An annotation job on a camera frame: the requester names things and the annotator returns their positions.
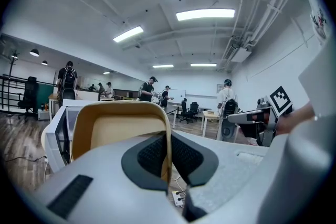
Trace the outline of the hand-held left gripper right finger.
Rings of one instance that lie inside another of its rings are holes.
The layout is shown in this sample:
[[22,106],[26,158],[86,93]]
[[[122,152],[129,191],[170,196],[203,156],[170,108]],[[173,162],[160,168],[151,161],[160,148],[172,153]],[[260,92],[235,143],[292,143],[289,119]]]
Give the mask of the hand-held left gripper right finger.
[[172,132],[173,164],[186,182],[183,217],[192,222],[233,198],[263,160],[268,149]]

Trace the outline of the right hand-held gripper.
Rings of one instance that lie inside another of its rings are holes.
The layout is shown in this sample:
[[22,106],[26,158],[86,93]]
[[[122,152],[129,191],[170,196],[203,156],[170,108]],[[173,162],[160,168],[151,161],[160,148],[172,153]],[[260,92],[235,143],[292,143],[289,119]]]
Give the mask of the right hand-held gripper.
[[270,95],[257,101],[257,110],[231,114],[227,119],[235,124],[253,124],[264,121],[264,130],[257,135],[257,143],[261,146],[270,146],[276,136],[279,117],[291,106],[290,98],[280,86]]

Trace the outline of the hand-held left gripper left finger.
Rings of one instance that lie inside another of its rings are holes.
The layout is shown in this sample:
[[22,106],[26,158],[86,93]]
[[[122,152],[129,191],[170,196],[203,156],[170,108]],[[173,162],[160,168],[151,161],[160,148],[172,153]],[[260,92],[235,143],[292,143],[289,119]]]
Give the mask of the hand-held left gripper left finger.
[[156,174],[163,136],[92,149],[35,193],[51,223],[185,223]]

